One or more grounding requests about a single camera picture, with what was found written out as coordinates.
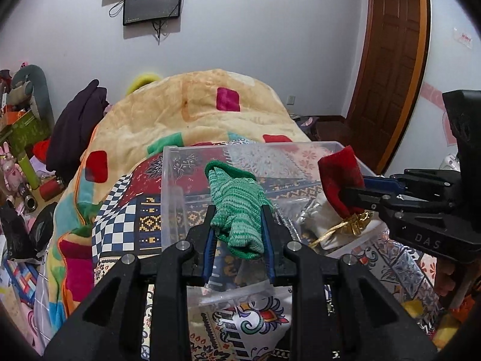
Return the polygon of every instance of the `dark purple clothing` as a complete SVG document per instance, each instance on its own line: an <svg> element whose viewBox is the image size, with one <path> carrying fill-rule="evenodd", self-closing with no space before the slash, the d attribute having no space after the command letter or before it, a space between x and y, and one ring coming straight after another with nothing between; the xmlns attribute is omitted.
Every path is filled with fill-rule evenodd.
<svg viewBox="0 0 481 361"><path fill-rule="evenodd" d="M74 178L93 129L103 118L103 111L109 105L106 99L107 88L99 87L99 81L92 80L67 104L54 126L46 166L66 184Z"/></svg>

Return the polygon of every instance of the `red thermos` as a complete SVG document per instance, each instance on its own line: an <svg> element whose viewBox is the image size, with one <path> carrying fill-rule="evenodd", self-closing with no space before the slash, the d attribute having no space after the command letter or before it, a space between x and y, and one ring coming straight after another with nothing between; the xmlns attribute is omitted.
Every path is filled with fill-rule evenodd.
<svg viewBox="0 0 481 361"><path fill-rule="evenodd" d="M62 179L56 177L40 186L40 196L42 196L43 200L46 202L59 195L64 189L65 186Z"/></svg>

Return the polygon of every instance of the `green box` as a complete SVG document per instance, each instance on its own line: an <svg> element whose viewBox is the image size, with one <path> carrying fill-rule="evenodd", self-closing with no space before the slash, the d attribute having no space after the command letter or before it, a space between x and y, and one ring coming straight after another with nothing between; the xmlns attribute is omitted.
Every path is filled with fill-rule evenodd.
<svg viewBox="0 0 481 361"><path fill-rule="evenodd" d="M50 129L47 121L39 121L31 110L0 132L0 142L8 141L10 152L15 157L25 150L26 145L36 144L48 137Z"/></svg>

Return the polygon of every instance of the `gold ribbon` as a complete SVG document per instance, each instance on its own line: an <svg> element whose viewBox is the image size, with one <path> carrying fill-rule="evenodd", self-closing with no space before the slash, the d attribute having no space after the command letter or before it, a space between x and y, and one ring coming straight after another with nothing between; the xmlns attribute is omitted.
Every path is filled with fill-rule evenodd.
<svg viewBox="0 0 481 361"><path fill-rule="evenodd" d="M371 212L369 210L366 210L364 213L361 214L353 214L340 224L328 229L328 231L324 233L319 239L309 244L309 247L316 247L319 243L330 238L338 230L343 234L352 234L354 236L359 236L362 231L366 229L367 225L371 222L373 216L374 212Z"/></svg>

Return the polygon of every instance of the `door frame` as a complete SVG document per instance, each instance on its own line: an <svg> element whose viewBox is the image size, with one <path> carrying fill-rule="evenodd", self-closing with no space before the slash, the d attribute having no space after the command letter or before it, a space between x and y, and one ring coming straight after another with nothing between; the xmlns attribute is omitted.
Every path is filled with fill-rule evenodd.
<svg viewBox="0 0 481 361"><path fill-rule="evenodd" d="M413 69L413 76L411 78L411 83L409 84L406 101L401 110L401 115L397 122L396 128L391 135L391 139L389 140L388 146L386 147L386 150L384 151L381 160L379 161L376 168L373 170L376 174L382 174L383 172L385 172L389 163L396 154L396 150L403 139L404 133L406 132L407 126L411 119L411 115L414 111L414 106L419 97L419 91L421 90L421 86L423 83L431 32L431 0L419 0L419 2L421 8L419 21L419 41L418 50L416 52L416 61ZM351 105L349 106L349 111L347 113L347 123L349 123L353 117L355 100L357 100L357 97L359 95L362 80L364 78L364 73L366 70L367 54L369 52L369 44L371 41L373 9L374 0L369 0L364 48L361 57L361 64L359 65L359 73L357 75L353 98L351 100Z"/></svg>

